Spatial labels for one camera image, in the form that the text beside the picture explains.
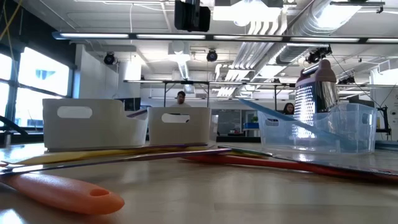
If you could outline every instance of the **orange spatula handle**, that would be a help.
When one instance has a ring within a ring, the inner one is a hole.
[[[1,177],[1,182],[51,207],[88,215],[105,215],[124,205],[119,195],[80,180],[45,174]]]

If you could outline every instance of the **red utensil handle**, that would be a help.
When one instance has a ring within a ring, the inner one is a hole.
[[[88,215],[105,215],[124,205],[119,195],[80,180],[46,174],[2,176],[1,182],[51,207]]]
[[[188,159],[190,161],[206,162],[214,164],[235,164],[235,165],[263,166],[263,167],[273,167],[280,169],[301,170],[321,175],[331,175],[331,176],[347,177],[355,179],[378,180],[378,181],[384,180],[390,182],[398,181],[398,178],[393,176],[365,174],[356,171],[340,170],[340,169],[322,167],[314,164],[305,164],[300,162],[277,162],[277,161],[268,161],[263,159],[251,159],[251,158],[243,158],[237,156],[222,156],[222,155],[190,156],[190,157],[184,157],[184,159]]]

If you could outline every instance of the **dark hair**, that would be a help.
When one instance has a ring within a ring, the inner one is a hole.
[[[292,111],[292,113],[290,113],[289,111],[287,111],[287,106],[288,106],[288,105],[292,105],[292,106],[293,106],[293,111]],[[286,104],[285,104],[284,114],[294,114],[294,105],[293,105],[293,103],[286,103]]]
[[[183,97],[185,97],[184,91],[179,91],[179,93],[177,93],[177,96],[179,96],[179,94],[181,94]]]

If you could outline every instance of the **bin handle cutout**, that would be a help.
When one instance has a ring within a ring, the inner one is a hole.
[[[278,127],[279,126],[279,120],[278,119],[266,119],[266,126],[273,126],[273,127]]]
[[[362,114],[362,124],[370,124],[372,125],[372,115],[363,113]]]
[[[190,120],[189,114],[165,113],[162,115],[162,121],[164,123],[188,123],[189,120]]]
[[[57,115],[60,118],[88,119],[93,115],[93,110],[88,106],[61,106]]]

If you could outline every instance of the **table surface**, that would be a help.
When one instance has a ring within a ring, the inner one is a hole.
[[[229,145],[261,148],[260,144]],[[11,146],[0,149],[0,159],[43,152],[43,144]],[[343,164],[398,170],[396,152],[331,158]],[[110,215],[80,215],[41,205],[1,185],[0,223],[374,224],[396,223],[398,220],[396,185],[377,185],[291,170],[164,159],[43,173],[94,183],[116,192],[126,204]]]

